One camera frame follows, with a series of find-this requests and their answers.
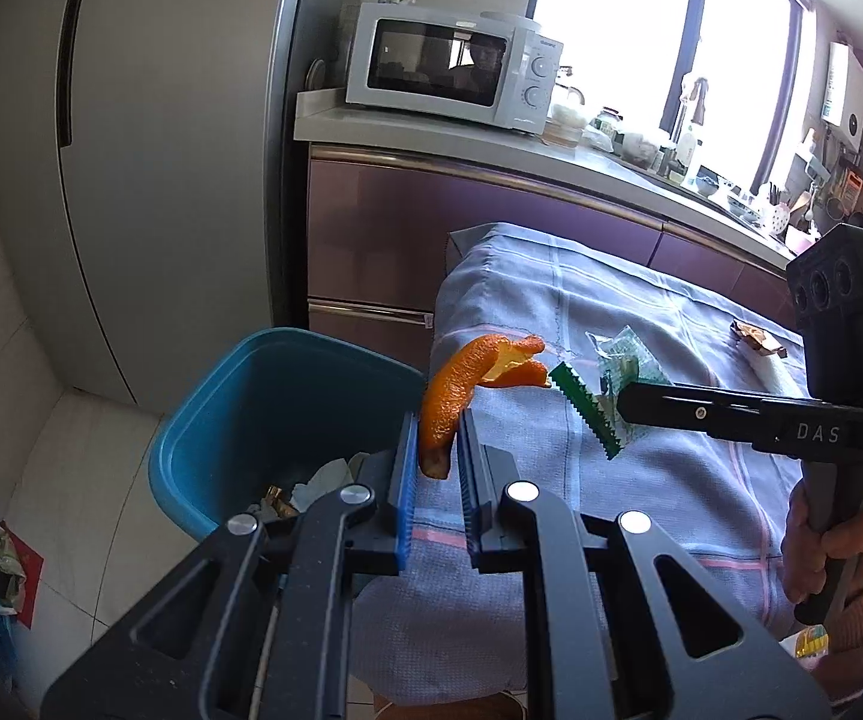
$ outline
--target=white microwave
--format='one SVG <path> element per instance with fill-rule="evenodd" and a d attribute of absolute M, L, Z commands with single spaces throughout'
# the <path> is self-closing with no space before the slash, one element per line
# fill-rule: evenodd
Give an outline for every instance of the white microwave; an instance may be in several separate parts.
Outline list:
<path fill-rule="evenodd" d="M 540 133 L 562 44 L 539 29 L 518 16 L 366 2 L 346 100 Z"/>

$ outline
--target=microwave knob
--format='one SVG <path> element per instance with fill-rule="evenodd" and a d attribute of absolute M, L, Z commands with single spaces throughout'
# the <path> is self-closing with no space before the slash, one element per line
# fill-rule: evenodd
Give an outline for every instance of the microwave knob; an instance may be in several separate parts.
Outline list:
<path fill-rule="evenodd" d="M 551 60 L 545 59 L 545 57 L 543 56 L 539 56 L 537 59 L 535 59 L 534 62 L 531 63 L 531 71 L 536 76 L 538 76 L 539 79 L 543 79 L 545 76 L 547 76 L 548 71 L 550 70 Z"/>
<path fill-rule="evenodd" d="M 539 86 L 529 86 L 524 90 L 524 101 L 532 108 L 537 108 L 542 101 L 542 90 Z"/>

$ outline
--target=tile floor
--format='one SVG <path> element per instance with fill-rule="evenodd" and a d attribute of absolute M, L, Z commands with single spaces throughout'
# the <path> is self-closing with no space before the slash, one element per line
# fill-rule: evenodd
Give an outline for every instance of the tile floor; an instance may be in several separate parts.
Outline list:
<path fill-rule="evenodd" d="M 8 524 L 44 558 L 32 629 L 16 629 L 20 694 L 37 710 L 49 685 L 193 549 L 158 508 L 146 454 L 159 418 L 67 391 L 41 430 Z M 348 681 L 348 720 L 372 718 Z"/>

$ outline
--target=person's hand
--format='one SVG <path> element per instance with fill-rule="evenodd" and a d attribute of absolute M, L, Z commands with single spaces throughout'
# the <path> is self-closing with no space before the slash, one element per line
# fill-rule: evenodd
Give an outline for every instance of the person's hand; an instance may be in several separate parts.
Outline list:
<path fill-rule="evenodd" d="M 807 499 L 804 484 L 799 482 L 791 491 L 781 555 L 784 557 L 784 594 L 793 604 L 821 592 L 826 579 L 825 560 L 829 557 L 847 560 L 860 555 L 855 579 L 847 591 L 849 597 L 855 596 L 863 590 L 863 512 L 819 536 L 807 526 Z"/>

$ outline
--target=kitchen counter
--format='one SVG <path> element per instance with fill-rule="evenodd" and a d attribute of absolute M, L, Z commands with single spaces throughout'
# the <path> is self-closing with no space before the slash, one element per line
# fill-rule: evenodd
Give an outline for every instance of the kitchen counter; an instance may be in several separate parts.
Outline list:
<path fill-rule="evenodd" d="M 600 152 L 548 146 L 525 133 L 361 108 L 340 100 L 335 90 L 301 93 L 295 140 L 410 152 L 564 186 L 724 242 L 771 271 L 782 272 L 793 257 L 779 242 L 706 207 L 699 199 L 653 183 Z"/>

